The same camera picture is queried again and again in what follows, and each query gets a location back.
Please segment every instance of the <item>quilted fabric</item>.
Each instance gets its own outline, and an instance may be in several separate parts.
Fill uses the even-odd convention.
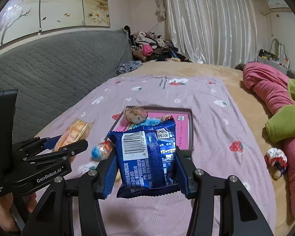
[[[13,142],[34,137],[132,60],[123,30],[41,38],[0,55],[0,90],[18,89]]]

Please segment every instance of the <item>metal screw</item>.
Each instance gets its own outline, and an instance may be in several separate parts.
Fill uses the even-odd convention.
[[[88,172],[89,176],[95,176],[97,174],[97,171],[96,170],[90,170]]]
[[[232,181],[233,183],[236,183],[238,181],[237,176],[230,176],[229,180]]]
[[[194,173],[196,173],[198,176],[202,176],[205,172],[202,169],[196,169]]]
[[[62,181],[62,176],[58,176],[55,178],[56,183],[60,183]]]

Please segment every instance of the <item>beige bedspread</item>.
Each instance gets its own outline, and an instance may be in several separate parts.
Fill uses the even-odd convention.
[[[168,76],[217,76],[221,77],[246,119],[263,154],[272,147],[265,131],[265,122],[271,115],[266,106],[252,92],[248,91],[242,81],[242,72],[232,68],[183,62],[148,62],[139,69],[126,74],[134,75],[168,75]],[[295,224],[290,212],[288,179],[272,180],[276,205],[277,222],[275,236],[286,236]]]

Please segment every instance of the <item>headboard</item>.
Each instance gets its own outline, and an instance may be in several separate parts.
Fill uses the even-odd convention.
[[[128,35],[90,30],[28,42],[0,55],[0,90],[18,89],[13,142],[30,139],[132,60]]]

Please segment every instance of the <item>green blanket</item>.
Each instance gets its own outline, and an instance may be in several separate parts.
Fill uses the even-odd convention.
[[[288,92],[295,101],[295,79],[289,81]],[[266,122],[265,128],[272,143],[295,137],[295,105],[283,106]]]

